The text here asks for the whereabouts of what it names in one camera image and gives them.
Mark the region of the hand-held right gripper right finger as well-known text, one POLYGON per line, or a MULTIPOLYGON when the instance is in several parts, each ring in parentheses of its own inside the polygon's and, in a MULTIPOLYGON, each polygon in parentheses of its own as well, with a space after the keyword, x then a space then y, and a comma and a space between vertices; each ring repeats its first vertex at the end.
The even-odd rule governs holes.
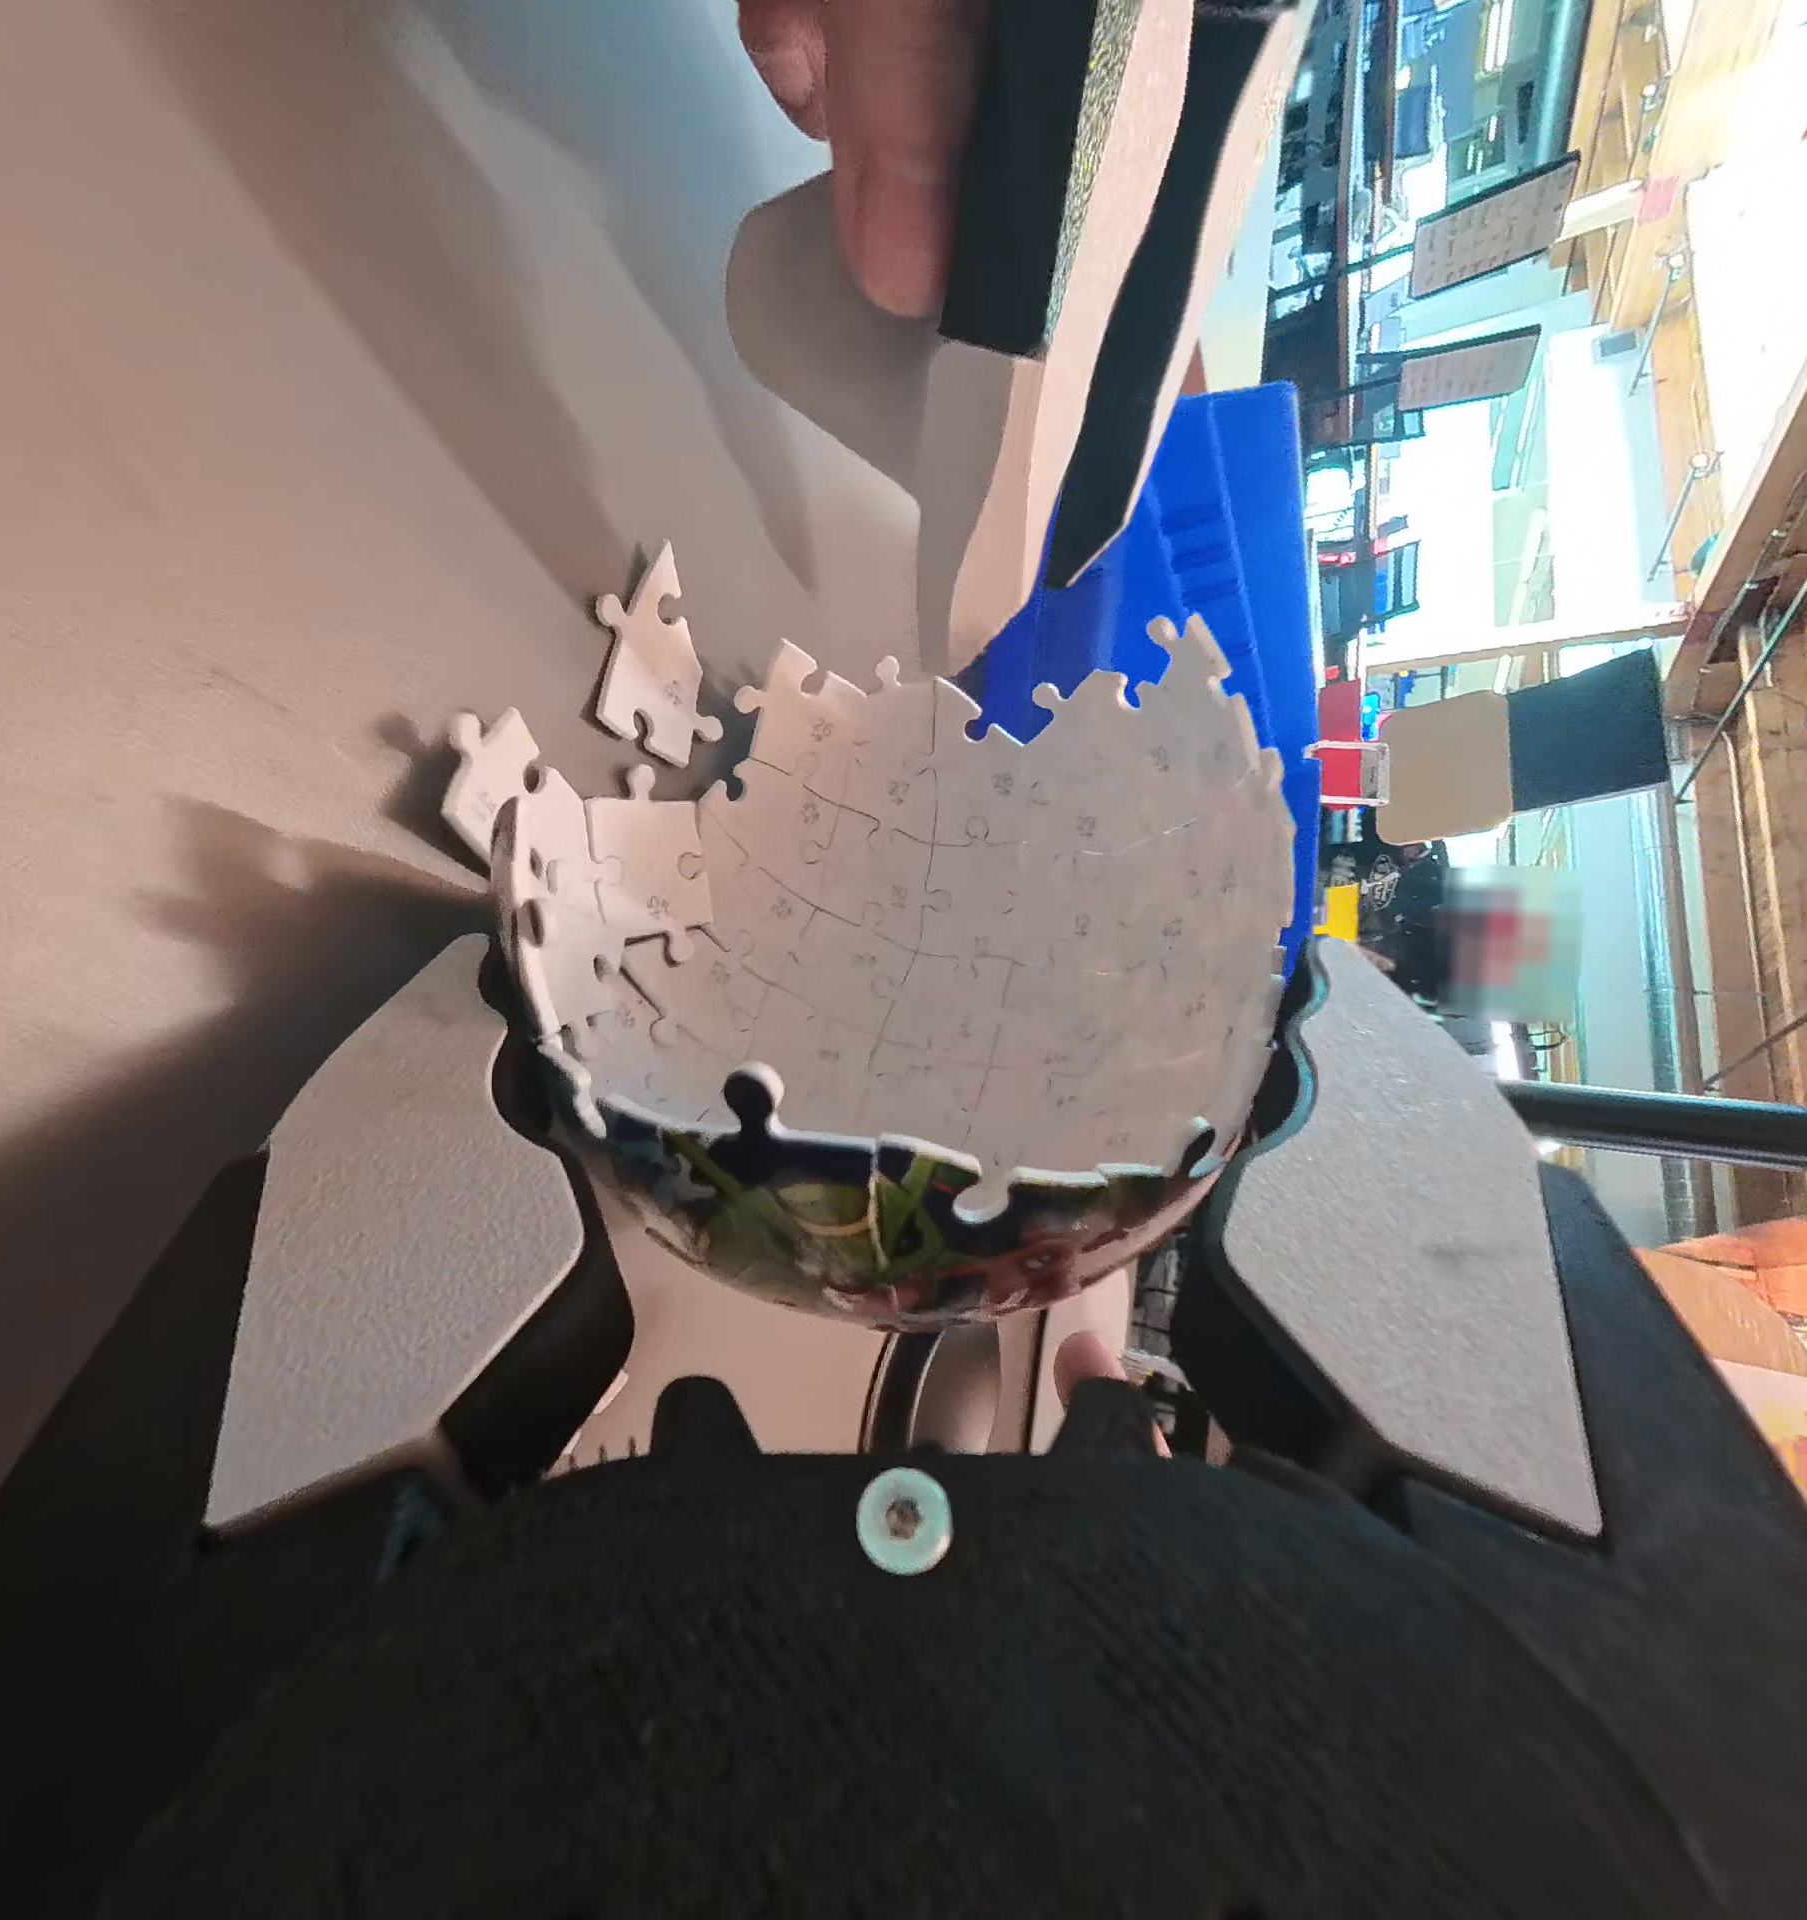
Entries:
POLYGON ((1568 1541, 1604 1511, 1540 1158, 1356 948, 1300 960, 1196 1219, 1174 1355, 1238 1448, 1368 1502, 1418 1482, 1568 1541))

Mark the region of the person's right hand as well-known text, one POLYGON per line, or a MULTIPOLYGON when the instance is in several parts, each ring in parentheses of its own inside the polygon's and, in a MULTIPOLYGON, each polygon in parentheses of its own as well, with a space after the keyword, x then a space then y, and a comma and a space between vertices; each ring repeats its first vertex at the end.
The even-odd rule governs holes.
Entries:
POLYGON ((1170 1459, 1152 1404, 1132 1381, 1122 1355, 1102 1335, 1088 1329, 1066 1335, 1054 1373, 1062 1421, 1052 1455, 1122 1451, 1170 1459))

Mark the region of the beige board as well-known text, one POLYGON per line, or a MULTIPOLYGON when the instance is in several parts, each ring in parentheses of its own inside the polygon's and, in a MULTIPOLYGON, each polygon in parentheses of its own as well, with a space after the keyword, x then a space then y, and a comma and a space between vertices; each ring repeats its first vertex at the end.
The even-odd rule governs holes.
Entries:
POLYGON ((1498 831, 1514 816, 1510 699, 1480 690, 1382 716, 1390 795, 1382 843, 1408 847, 1498 831))

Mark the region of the black metal bar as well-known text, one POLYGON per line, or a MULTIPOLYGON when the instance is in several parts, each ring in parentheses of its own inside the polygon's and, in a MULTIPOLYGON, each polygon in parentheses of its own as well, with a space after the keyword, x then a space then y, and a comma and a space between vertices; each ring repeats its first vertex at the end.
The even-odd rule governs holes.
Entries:
POLYGON ((1498 1090, 1538 1140, 1807 1172, 1806 1105, 1524 1079, 1502 1081, 1498 1090))

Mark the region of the red box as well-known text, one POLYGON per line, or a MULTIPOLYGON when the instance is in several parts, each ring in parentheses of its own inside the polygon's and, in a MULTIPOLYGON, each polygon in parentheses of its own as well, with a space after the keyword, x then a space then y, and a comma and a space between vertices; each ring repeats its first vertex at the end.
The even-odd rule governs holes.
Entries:
POLYGON ((1318 740, 1306 750, 1320 768, 1320 802, 1336 808, 1376 808, 1392 800, 1392 750, 1380 723, 1366 719, 1366 687, 1332 678, 1318 693, 1318 740))

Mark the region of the white puzzle piece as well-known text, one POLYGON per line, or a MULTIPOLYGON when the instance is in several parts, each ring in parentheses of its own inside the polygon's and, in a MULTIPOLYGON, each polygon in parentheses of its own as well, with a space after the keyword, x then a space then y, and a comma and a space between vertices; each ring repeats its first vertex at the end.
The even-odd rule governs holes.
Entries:
POLYGON ((455 711, 445 742, 455 765, 441 804, 443 823, 489 872, 501 812, 509 800, 531 790, 539 742, 525 713, 513 705, 491 722, 473 709, 455 711))
POLYGON ((681 596, 677 550, 665 540, 629 593, 605 592, 593 605, 611 636, 593 708, 597 723, 677 769, 691 763, 699 746, 725 735, 723 719, 703 708, 705 663, 681 596))

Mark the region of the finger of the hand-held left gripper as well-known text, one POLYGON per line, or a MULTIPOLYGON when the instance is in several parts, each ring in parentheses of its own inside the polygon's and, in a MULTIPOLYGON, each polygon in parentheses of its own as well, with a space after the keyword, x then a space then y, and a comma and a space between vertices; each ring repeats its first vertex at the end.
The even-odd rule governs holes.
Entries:
POLYGON ((990 348, 1042 367, 1032 593, 1136 507, 1314 9, 990 7, 990 348))
POLYGON ((1034 590, 1040 395, 1034 360, 978 345, 932 353, 916 465, 916 631, 938 673, 976 659, 1034 590))

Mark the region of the blue plastic bin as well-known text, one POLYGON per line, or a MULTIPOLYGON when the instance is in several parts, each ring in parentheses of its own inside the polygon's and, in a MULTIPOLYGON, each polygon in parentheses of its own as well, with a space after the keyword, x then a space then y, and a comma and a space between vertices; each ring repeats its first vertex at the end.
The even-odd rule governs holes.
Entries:
POLYGON ((1280 935, 1296 971, 1316 902, 1322 769, 1314 565, 1304 528, 1300 393, 1292 382, 1180 395, 1128 526, 1066 588, 1036 588, 988 650, 958 673, 988 723, 1032 740, 1050 723, 1036 684, 1074 693, 1098 668, 1156 684, 1166 654, 1156 618, 1204 616, 1228 661, 1228 690, 1282 758, 1296 821, 1296 911, 1280 935))

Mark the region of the colourful half-built puzzle ball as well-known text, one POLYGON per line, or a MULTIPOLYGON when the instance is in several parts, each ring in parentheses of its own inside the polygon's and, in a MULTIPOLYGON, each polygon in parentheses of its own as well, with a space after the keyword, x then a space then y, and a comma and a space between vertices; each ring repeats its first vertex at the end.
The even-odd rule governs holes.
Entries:
POLYGON ((1202 614, 1160 673, 954 681, 795 646, 699 800, 497 776, 503 949, 561 1124, 703 1277, 924 1329, 1130 1265, 1216 1182, 1296 919, 1284 756, 1202 614))

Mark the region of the black board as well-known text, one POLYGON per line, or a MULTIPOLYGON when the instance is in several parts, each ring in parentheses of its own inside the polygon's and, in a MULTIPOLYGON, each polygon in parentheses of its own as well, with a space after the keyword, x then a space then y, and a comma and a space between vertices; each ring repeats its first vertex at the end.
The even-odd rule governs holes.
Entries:
POLYGON ((1516 690, 1506 705, 1516 814, 1670 782, 1662 669, 1650 646, 1516 690))

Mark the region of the wooden rack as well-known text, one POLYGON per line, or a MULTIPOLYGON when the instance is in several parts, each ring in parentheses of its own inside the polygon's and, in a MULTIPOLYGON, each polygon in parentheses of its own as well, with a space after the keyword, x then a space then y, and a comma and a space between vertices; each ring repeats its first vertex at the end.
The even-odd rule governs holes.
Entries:
POLYGON ((1574 241, 1656 429, 1698 1091, 1807 1108, 1807 1, 1592 3, 1574 241))

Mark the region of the hanging sign board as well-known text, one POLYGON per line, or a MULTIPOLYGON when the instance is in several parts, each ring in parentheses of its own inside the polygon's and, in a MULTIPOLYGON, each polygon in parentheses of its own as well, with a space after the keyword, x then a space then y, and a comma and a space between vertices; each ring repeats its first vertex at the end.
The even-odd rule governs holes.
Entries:
POLYGON ((1404 352, 1396 364, 1396 407, 1428 414, 1520 393, 1532 380, 1540 323, 1404 352))
POLYGON ((1420 218, 1406 297, 1432 297, 1550 251, 1560 240, 1580 167, 1582 154, 1572 150, 1420 218))

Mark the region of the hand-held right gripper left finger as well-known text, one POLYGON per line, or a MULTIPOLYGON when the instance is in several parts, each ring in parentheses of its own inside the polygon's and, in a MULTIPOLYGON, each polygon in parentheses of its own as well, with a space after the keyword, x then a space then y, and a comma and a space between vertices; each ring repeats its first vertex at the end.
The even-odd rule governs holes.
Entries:
POLYGON ((629 1385, 633 1311, 575 1168, 501 1109, 491 937, 443 948, 273 1127, 205 1524, 379 1469, 543 1476, 629 1385))

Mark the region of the black round stand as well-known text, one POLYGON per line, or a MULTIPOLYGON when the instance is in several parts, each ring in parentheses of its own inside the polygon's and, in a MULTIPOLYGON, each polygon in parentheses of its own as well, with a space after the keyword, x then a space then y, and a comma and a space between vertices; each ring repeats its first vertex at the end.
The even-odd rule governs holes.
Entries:
POLYGON ((862 1419, 868 1455, 912 1450, 1026 1453, 1038 1400, 1038 1311, 888 1331, 862 1419))

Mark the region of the person's left hand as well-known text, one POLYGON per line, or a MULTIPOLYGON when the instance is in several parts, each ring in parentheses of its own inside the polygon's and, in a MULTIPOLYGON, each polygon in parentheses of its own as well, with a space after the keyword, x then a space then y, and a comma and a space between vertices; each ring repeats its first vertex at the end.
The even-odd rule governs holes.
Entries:
POLYGON ((988 6, 741 1, 779 108, 832 158, 846 266, 880 309, 936 320, 948 285, 988 6))

